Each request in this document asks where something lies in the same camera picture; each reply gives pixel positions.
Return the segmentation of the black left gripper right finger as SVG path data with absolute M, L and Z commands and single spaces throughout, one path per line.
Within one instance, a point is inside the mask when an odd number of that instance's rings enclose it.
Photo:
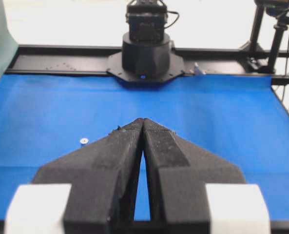
M 151 217 L 166 224 L 208 224 L 207 183 L 245 183 L 229 161 L 146 118 L 144 156 Z

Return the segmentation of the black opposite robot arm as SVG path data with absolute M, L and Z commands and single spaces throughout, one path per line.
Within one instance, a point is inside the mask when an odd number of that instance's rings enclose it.
M 183 59 L 171 52 L 164 32 L 168 10 L 162 1 L 134 0 L 127 6 L 129 32 L 112 61 L 134 78 L 171 78 Z M 112 131 L 107 137 L 49 162 L 34 184 L 70 184 L 64 215 L 68 233 L 103 231 L 113 218 L 133 220 L 141 158 L 147 159 L 151 217 L 168 231 L 208 229 L 206 183 L 245 182 L 234 164 L 182 139 L 148 118 Z

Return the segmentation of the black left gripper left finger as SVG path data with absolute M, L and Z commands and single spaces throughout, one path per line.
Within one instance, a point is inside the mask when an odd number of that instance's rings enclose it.
M 109 226 L 112 220 L 133 220 L 143 122 L 137 118 L 39 168 L 34 184 L 72 185 L 64 215 L 66 226 Z

